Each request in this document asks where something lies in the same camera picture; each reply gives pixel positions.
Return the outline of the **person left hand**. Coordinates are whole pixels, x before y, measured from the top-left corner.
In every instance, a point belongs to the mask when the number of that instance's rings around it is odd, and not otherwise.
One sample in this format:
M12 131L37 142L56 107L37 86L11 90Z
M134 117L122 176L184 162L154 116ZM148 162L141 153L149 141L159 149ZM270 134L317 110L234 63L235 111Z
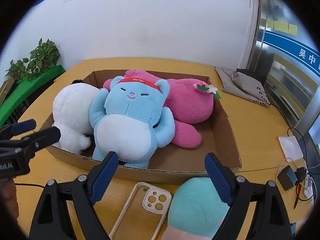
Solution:
M20 215L19 206L17 202L16 184L12 178L3 184L1 189L1 196L4 200L4 205L11 214L13 220L17 222Z

